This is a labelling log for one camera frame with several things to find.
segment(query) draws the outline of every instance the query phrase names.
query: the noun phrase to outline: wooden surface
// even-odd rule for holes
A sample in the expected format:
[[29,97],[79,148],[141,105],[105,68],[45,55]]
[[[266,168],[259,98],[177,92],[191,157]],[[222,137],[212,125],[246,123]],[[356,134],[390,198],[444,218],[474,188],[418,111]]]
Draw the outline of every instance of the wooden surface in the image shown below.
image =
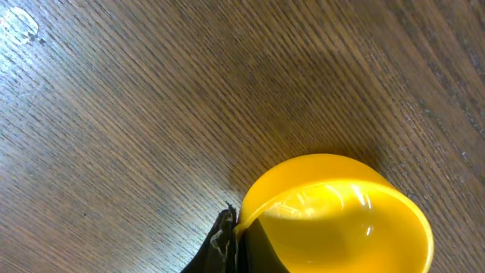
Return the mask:
[[0,271],[178,272],[225,201],[312,152],[485,270],[485,2],[3,0]]

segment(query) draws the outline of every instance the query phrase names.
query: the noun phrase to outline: black object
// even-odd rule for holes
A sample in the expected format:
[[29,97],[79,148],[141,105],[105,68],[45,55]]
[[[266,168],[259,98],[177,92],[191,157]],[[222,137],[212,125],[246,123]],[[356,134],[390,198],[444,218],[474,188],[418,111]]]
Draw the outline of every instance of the black object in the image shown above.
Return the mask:
[[236,210],[231,205],[219,213],[192,261],[181,273],[287,273],[259,220],[242,235],[233,233]]

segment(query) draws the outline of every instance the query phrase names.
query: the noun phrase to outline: yellow plastic container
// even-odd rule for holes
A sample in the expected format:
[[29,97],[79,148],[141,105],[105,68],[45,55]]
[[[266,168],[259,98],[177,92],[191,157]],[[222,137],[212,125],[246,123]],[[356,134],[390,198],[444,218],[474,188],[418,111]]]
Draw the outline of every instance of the yellow plastic container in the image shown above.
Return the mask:
[[236,236],[255,220],[290,272],[422,273],[433,258],[421,210],[339,155],[304,155],[263,174],[242,202]]

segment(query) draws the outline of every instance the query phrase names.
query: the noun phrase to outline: yellow cup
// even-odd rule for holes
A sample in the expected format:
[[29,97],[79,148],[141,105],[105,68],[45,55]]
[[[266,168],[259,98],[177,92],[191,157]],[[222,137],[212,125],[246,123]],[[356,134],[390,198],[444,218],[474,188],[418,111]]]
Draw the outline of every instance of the yellow cup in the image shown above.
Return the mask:
[[290,272],[422,273],[433,259],[423,212],[372,168],[339,155],[304,155],[263,174],[242,202],[236,236],[256,220]]

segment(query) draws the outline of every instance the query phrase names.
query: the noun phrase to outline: yellow bowl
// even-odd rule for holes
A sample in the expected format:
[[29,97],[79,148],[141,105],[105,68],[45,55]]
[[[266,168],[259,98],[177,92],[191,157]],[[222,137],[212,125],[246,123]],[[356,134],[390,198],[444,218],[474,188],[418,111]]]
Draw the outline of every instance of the yellow bowl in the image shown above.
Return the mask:
[[258,220],[290,272],[428,272],[433,234],[423,212],[356,160],[328,154],[280,163],[249,189],[240,238]]

